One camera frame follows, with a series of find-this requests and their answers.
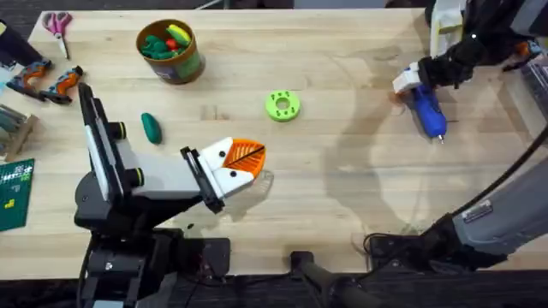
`green ring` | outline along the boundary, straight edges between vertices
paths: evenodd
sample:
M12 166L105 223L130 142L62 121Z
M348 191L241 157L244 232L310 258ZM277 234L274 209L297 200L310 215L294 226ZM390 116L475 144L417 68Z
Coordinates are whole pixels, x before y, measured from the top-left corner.
M286 109L279 109L277 102L285 98L289 105ZM266 98L266 113L274 121L291 121L299 115L301 110L301 101L295 93L287 90L278 90L270 93Z

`glue gun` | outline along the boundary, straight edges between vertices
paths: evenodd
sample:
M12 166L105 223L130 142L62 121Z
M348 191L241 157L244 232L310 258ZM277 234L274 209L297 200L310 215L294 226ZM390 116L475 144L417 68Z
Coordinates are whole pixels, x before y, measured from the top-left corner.
M70 87L75 86L83 74L84 71L81 67L77 66L75 68L71 68L57 79L55 85L50 86L47 91L41 91L40 96L47 98L56 104L71 103L72 98L67 95L67 90Z
M443 143L447 133L447 120L439 108L439 101L433 89L421 85L412 89L411 92L414 97L414 108L425 133L428 137L438 138Z

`scissors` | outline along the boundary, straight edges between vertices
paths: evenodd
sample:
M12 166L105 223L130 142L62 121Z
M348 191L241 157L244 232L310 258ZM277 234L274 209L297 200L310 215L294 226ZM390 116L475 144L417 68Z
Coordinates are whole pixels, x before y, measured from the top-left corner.
M59 43L59 47L66 59L70 59L70 56L67 46L65 45L64 35L65 28L71 20L72 15L67 12L46 13L44 14L44 17L42 17L42 26L44 26L47 31L53 33L53 36Z

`orange tool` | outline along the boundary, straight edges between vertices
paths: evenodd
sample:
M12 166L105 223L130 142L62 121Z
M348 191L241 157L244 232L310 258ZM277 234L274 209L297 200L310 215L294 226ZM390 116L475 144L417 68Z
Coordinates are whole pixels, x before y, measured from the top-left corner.
M84 74L81 67L77 66L68 70L63 76L57 79L55 85L50 86L47 91L41 91L40 95L48 98L51 102L56 104L69 104L72 102L72 98L67 95L67 90L78 84L78 80Z
M8 81L6 86L21 94L28 95L31 98L36 98L44 102L44 97L40 93L36 92L34 87L31 86L28 81L34 77L44 77L45 73L51 68L51 66L51 61L47 59L33 62L22 69L18 75Z
M223 167L250 172L256 179L265 165L265 160L264 145L248 139L234 139Z

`green donut toy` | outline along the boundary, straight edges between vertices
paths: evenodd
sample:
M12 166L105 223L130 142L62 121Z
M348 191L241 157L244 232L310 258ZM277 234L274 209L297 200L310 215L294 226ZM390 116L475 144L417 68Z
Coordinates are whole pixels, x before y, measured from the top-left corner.
M266 112L274 121L291 121L299 115L301 101L291 91L278 90L266 98Z

